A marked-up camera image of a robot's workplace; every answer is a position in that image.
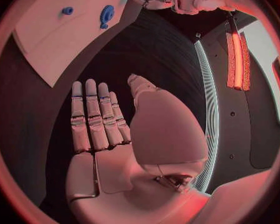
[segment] blue plastic piece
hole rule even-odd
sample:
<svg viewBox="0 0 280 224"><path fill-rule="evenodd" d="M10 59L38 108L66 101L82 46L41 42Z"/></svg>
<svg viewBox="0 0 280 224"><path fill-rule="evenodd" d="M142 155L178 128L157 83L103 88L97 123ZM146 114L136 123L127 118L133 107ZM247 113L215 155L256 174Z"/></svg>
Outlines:
<svg viewBox="0 0 280 224"><path fill-rule="evenodd" d="M62 9L62 13L65 14L65 15L70 15L72 14L74 11L74 8L71 7L71 6L67 6L65 8Z"/></svg>
<svg viewBox="0 0 280 224"><path fill-rule="evenodd" d="M108 25L107 22L110 21L114 16L114 7L112 5L107 5L101 12L101 29L107 29Z"/></svg>

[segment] glowing heating element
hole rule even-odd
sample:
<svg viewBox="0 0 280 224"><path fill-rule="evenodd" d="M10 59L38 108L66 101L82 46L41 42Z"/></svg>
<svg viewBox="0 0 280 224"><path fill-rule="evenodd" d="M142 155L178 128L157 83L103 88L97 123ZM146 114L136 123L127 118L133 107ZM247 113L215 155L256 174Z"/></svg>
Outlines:
<svg viewBox="0 0 280 224"><path fill-rule="evenodd" d="M250 89L250 57L245 35L226 33L228 47L227 86L237 90Z"/></svg>

